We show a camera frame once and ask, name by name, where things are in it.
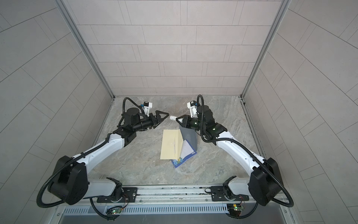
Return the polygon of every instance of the wire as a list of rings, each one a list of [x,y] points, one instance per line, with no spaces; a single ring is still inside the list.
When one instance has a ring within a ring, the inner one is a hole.
[[[286,195],[287,199],[288,199],[288,203],[286,202],[283,202],[283,201],[280,201],[276,198],[273,198],[272,201],[280,204],[280,205],[283,205],[283,206],[286,206],[286,207],[292,207],[294,205],[294,202],[293,202],[293,199],[290,195],[290,193],[286,190],[286,188],[284,187],[284,185],[280,182],[279,179],[277,179],[277,177],[271,173],[271,171],[266,167],[264,166],[261,161],[254,155],[252,154],[252,152],[246,148],[243,144],[241,144],[240,142],[232,139],[232,138],[217,138],[217,139],[212,139],[212,140],[207,140],[204,138],[204,134],[203,134],[203,120],[204,120],[204,98],[202,95],[198,95],[197,97],[197,102],[199,102],[199,98],[201,98],[201,119],[199,120],[200,122],[200,136],[202,138],[202,140],[204,142],[207,142],[207,143],[210,143],[210,142],[218,142],[218,141],[229,141],[229,142],[233,142],[235,144],[237,144],[238,146],[240,146],[241,148],[243,148],[245,150],[245,152],[247,152],[249,154],[249,156],[252,158],[252,160],[254,160],[260,167],[261,169],[263,170],[263,172],[267,173],[273,180],[274,182],[281,188],[281,190],[283,191],[283,193]]]

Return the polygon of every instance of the black cable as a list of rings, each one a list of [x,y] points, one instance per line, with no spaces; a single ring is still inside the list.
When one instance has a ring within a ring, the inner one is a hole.
[[[50,207],[53,207],[53,206],[57,206],[57,205],[60,205],[62,203],[64,203],[63,200],[61,201],[57,201],[57,202],[54,202],[54,203],[49,203],[49,204],[45,204],[43,201],[42,201],[42,195],[44,194],[45,192],[45,189],[46,187],[50,184],[50,182],[55,178],[55,176],[57,176],[58,174],[60,174],[64,169],[66,169],[67,167],[69,167],[70,165],[74,164],[76,161],[78,161],[79,159],[87,156],[88,154],[91,154],[92,152],[96,151],[97,149],[101,148],[102,146],[104,146],[107,142],[108,142],[108,139],[109,139],[109,136],[110,136],[111,133],[107,134],[107,137],[106,139],[104,140],[104,142],[102,142],[100,145],[98,145],[97,147],[81,154],[80,156],[76,157],[76,158],[73,158],[72,160],[68,161],[67,163],[65,163],[62,167],[60,167],[58,170],[56,170],[56,172],[54,172],[54,174],[52,176],[50,176],[47,181],[42,185],[42,187],[40,188],[39,190],[39,193],[37,194],[37,198],[36,198],[36,204],[40,207],[40,208],[50,208]]]
[[[244,219],[244,218],[247,218],[247,217],[249,217],[250,215],[253,214],[253,212],[254,212],[254,211],[256,210],[256,208],[257,208],[257,205],[258,205],[258,202],[256,202],[256,204],[255,204],[255,206],[253,207],[253,209],[252,209],[249,213],[247,213],[247,214],[245,214],[245,215],[233,216],[233,215],[230,215],[230,214],[228,214],[228,213],[226,213],[226,215],[229,216],[230,218],[234,218],[234,219]]]
[[[98,211],[98,209],[96,208],[96,206],[95,206],[95,204],[93,203],[93,200],[92,200],[92,198],[90,198],[90,203],[91,203],[91,205],[92,205],[92,208],[94,209],[94,211],[100,216],[100,217],[102,217],[102,218],[104,218],[104,219],[107,219],[107,221],[108,220],[115,220],[116,218],[118,218],[119,217],[119,215],[116,215],[116,216],[106,216],[106,215],[104,215],[104,214],[102,214],[100,211]]]
[[[283,201],[280,201],[276,198],[273,198],[272,201],[280,204],[280,205],[283,205],[283,206],[286,206],[286,207],[292,207],[294,205],[294,202],[293,202],[293,199],[290,195],[290,193],[286,190],[286,188],[283,186],[283,184],[280,182],[279,179],[277,179],[277,177],[271,173],[271,171],[266,167],[264,166],[261,161],[254,155],[252,154],[252,152],[246,148],[243,144],[241,144],[240,142],[232,139],[232,138],[217,138],[217,139],[213,139],[213,140],[206,140],[204,138],[204,134],[203,134],[203,120],[204,120],[204,98],[202,95],[198,95],[197,97],[197,102],[199,102],[199,98],[201,98],[201,107],[202,107],[202,111],[201,111],[201,120],[199,120],[200,122],[200,136],[202,138],[202,140],[204,142],[207,142],[207,143],[210,143],[210,142],[218,142],[218,141],[229,141],[229,142],[233,142],[235,144],[237,144],[238,146],[240,146],[241,148],[243,148],[245,150],[245,152],[247,152],[249,154],[249,156],[252,158],[252,160],[254,160],[263,170],[263,172],[267,173],[273,180],[274,182],[281,188],[281,190],[283,191],[283,193],[286,195],[287,199],[288,199],[288,203],[286,202],[283,202]]]

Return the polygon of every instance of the metal vent grille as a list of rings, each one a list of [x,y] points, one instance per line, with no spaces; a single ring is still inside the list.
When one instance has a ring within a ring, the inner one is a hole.
[[[69,206],[65,208],[63,213],[65,214],[86,214],[89,207],[87,206]]]
[[[227,213],[226,204],[185,204],[185,205],[131,205],[122,214],[180,214],[180,213]]]

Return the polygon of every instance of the blue notebook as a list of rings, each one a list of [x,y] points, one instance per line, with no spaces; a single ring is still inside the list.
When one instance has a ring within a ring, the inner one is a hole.
[[[193,149],[189,142],[187,140],[184,140],[179,159],[171,159],[171,162],[173,163],[174,167],[177,168],[186,160],[193,157],[196,153],[197,152]]]

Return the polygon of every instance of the wall tile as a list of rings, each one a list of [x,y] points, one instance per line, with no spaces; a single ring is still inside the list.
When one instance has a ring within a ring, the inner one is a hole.
[[[239,76],[244,63],[209,62],[206,76]]]
[[[257,108],[259,103],[262,101],[260,94],[258,93],[256,87],[251,84],[250,88],[247,91],[247,94],[250,96],[250,99],[252,101],[253,107]]]
[[[225,51],[223,62],[229,62],[229,58],[231,55],[231,49],[232,49],[232,45],[226,45],[226,51]]]
[[[290,113],[298,129],[301,129],[318,115],[318,112],[288,75],[282,77],[275,88],[275,92]]]
[[[355,189],[358,186],[358,179],[350,175],[350,173],[358,172],[357,161],[326,123],[306,135],[305,139],[344,204],[357,206],[358,195]]]
[[[193,95],[226,95],[227,88],[193,88]]]
[[[99,62],[136,62],[131,45],[91,45]]]
[[[113,88],[144,88],[141,77],[108,77]]]
[[[269,53],[265,55],[265,58],[260,65],[260,69],[271,85],[281,71],[280,65]]]
[[[343,92],[358,83],[358,49],[324,29],[316,27],[300,52]]]
[[[358,220],[358,206],[348,207],[347,208],[350,214],[353,216],[354,220]]]
[[[188,45],[188,62],[222,62],[224,60],[225,45]]]
[[[0,15],[0,27],[2,28],[2,30],[6,30],[11,27],[11,25],[6,21],[6,19],[2,15]]]
[[[68,134],[65,138],[65,140],[63,140],[63,143],[60,147],[60,149],[58,150],[58,152],[56,153],[55,157],[53,158],[51,164],[48,166],[48,168],[45,172],[45,174],[42,176],[40,182],[38,182],[38,185],[36,187],[35,190],[40,190],[40,188],[42,187],[42,185],[44,184],[45,181],[47,181],[47,179],[52,175],[54,169],[55,169],[55,165],[57,163],[57,161],[63,157],[63,156],[74,156],[76,155],[76,151],[77,148],[80,145],[80,141],[78,139],[76,139],[75,137],[73,137],[71,134]]]
[[[358,107],[309,61],[292,80],[335,133],[358,121]]]
[[[303,128],[301,128],[300,132],[303,136],[306,136],[308,133],[310,133],[311,131],[313,131],[315,128],[317,128],[323,123],[324,123],[323,118],[321,117],[321,115],[318,115],[313,120],[311,120],[308,124],[306,124]]]
[[[323,221],[318,210],[301,211],[300,214],[304,221]]]
[[[157,62],[123,62],[127,76],[160,76]]]
[[[34,19],[36,20],[37,24],[39,24],[39,26],[41,27],[42,31],[46,34],[46,36],[50,39],[50,41],[52,43],[55,43],[57,41],[57,39],[55,38],[55,36],[53,35],[53,33],[51,32],[51,30],[48,28],[48,26],[46,25],[45,21],[42,19],[41,15],[38,15],[36,17],[34,17]]]
[[[257,112],[257,115],[261,121],[263,129],[265,130],[266,136],[270,142],[272,149],[276,149],[283,143],[283,140],[275,126],[275,123],[273,122],[270,114],[268,113],[266,105],[262,106],[261,110]]]
[[[53,9],[41,14],[41,18],[45,21],[47,27],[51,30],[57,40],[70,32],[58,9]]]
[[[285,151],[287,149],[285,143],[282,143],[277,148],[274,149],[275,156],[278,156],[281,152]]]
[[[132,25],[180,25],[180,1],[126,1]]]
[[[56,8],[55,4],[47,0],[1,1],[0,3],[1,15],[12,26],[54,8]]]
[[[290,78],[305,60],[296,49],[278,34],[275,35],[268,51]]]
[[[286,74],[285,71],[283,69],[281,69],[280,73],[277,75],[277,77],[275,78],[274,82],[271,84],[272,88],[276,88],[277,84],[282,79],[284,74]]]
[[[188,1],[188,25],[232,25],[237,2]]]
[[[57,113],[79,83],[80,80],[67,65],[37,94],[36,98]]]
[[[259,92],[263,102],[265,103],[270,115],[273,116],[282,105],[282,102],[280,98],[276,95],[274,89],[271,87],[266,77],[262,78],[261,83],[257,87],[257,91]]]
[[[88,127],[90,132],[97,134],[97,132],[100,130],[104,116],[106,115],[106,112],[111,102],[112,102],[111,97],[107,95],[107,97],[100,104],[100,107],[98,108],[90,126]]]
[[[358,160],[358,123],[346,128],[337,134],[337,137],[342,141],[344,146]]]
[[[156,88],[157,95],[192,95],[193,88]]]
[[[180,24],[188,24],[188,1],[180,1]]]
[[[73,50],[76,52],[76,54],[79,54],[82,52],[81,47],[78,45],[77,40],[74,38],[72,33],[67,34],[65,37],[68,40],[71,47],[73,48]]]
[[[197,28],[196,26],[143,26],[143,32],[146,44],[195,44]]]
[[[182,62],[187,61],[187,46],[182,45]]]
[[[221,87],[244,88],[248,77],[224,77]]]
[[[354,220],[326,174],[305,180],[324,223],[352,223]],[[334,201],[334,207],[327,206]]]
[[[55,157],[54,154],[52,153],[49,153],[47,152],[46,150],[43,150],[35,145],[33,145],[31,147],[31,149],[29,150],[29,153],[34,155],[34,156],[37,156],[37,157],[40,157],[41,159],[44,159],[48,162],[51,162],[53,157]]]
[[[164,62],[165,76],[201,76],[202,62]]]
[[[118,1],[68,0],[79,25],[124,25]]]
[[[23,69],[38,84],[45,87],[72,59],[76,53],[66,38],[62,38],[23,65]]]
[[[239,25],[271,26],[280,4],[278,1],[246,1]]]
[[[8,75],[52,44],[34,19],[1,32],[0,39],[0,69]]]
[[[187,87],[217,87],[219,77],[187,77]]]
[[[0,182],[6,182],[49,122],[47,116],[28,104],[0,133],[2,149]],[[16,135],[21,138],[9,141]]]
[[[121,88],[123,96],[155,96],[155,88]]]
[[[284,111],[276,119],[275,124],[293,161],[295,161],[298,171],[302,171],[318,163],[315,155],[287,111]]]
[[[316,24],[314,23],[310,23],[310,25],[308,26],[307,30],[305,31],[305,33],[303,34],[303,36],[301,37],[300,41],[298,42],[298,44],[295,46],[295,49],[300,51],[301,48],[303,47],[303,45],[306,43],[307,39],[310,37],[311,33],[313,32],[313,30],[316,28]]]
[[[92,69],[91,65],[89,64],[83,52],[73,59],[73,63],[75,64],[75,66],[80,71],[83,77],[85,77],[88,74],[88,72]]]
[[[46,105],[44,105],[41,101],[39,101],[36,97],[33,98],[30,103],[50,119],[55,116],[55,113],[50,110]]]
[[[72,71],[76,74],[77,78],[79,80],[83,79],[83,76],[81,74],[81,72],[78,70],[78,68],[76,67],[76,65],[71,61],[68,66],[72,69]]]
[[[308,178],[315,177],[315,176],[318,176],[318,175],[323,174],[323,173],[324,173],[324,170],[322,169],[321,165],[317,164],[317,165],[314,165],[314,166],[312,166],[310,168],[302,170],[300,172],[300,175],[301,175],[303,180],[306,180]]]
[[[92,25],[99,44],[145,44],[142,26]]]
[[[182,61],[181,45],[138,45],[144,62]]]
[[[229,62],[255,62],[261,48],[261,45],[234,45]]]
[[[72,101],[66,100],[37,139],[35,145],[52,154],[56,154],[80,112]]]
[[[76,89],[74,89],[72,94],[83,106],[85,106],[100,82],[101,81],[98,79],[97,75],[91,70],[78,84]]]
[[[71,94],[68,98],[70,101],[72,101],[72,103],[76,105],[79,110],[83,110],[83,105],[76,99],[73,94]]]
[[[95,94],[101,102],[103,101],[107,93],[108,93],[107,89],[104,87],[102,83],[99,84],[97,89],[95,90]]]
[[[126,1],[119,0],[118,3],[119,3],[119,6],[121,7],[121,12],[122,12],[122,15],[123,15],[124,23],[126,25],[131,25],[132,22],[131,22],[131,18],[129,17],[129,14],[128,14]]]
[[[196,44],[241,44],[246,28],[247,26],[198,26]]]
[[[358,84],[355,85],[352,89],[350,89],[346,95],[353,101],[358,99]]]
[[[287,10],[285,19],[280,23],[277,33],[292,46],[296,46],[310,25],[310,21]]]
[[[262,45],[271,26],[248,26],[242,44]]]
[[[340,9],[339,13],[335,13],[337,8]],[[358,2],[354,0],[305,1],[298,14],[339,36],[355,18],[357,11]]]
[[[27,200],[43,173],[49,166],[49,162],[31,154],[26,154],[24,159],[12,173],[8,181],[0,189],[0,216],[4,223],[14,223],[19,215],[19,210],[25,207]]]
[[[104,77],[123,76],[116,62],[98,62],[97,64]]]
[[[77,25],[77,28],[86,44],[99,44],[90,25]]]
[[[317,208],[311,198],[311,195],[309,194],[288,150],[279,154],[277,156],[277,160],[291,193],[296,196],[295,204],[298,210],[316,210]]]
[[[276,119],[286,110],[285,106],[282,104],[280,108],[272,115],[272,120],[276,121]]]
[[[160,76],[165,76],[164,62],[158,62]]]
[[[244,88],[227,88],[226,95],[241,95]]]
[[[85,135],[100,105],[95,101],[93,96],[89,99],[86,106],[78,116],[73,125],[73,129],[81,135]]]
[[[0,82],[0,130],[3,130],[41,89],[21,68]]]
[[[149,88],[182,87],[181,77],[150,77],[147,78]]]

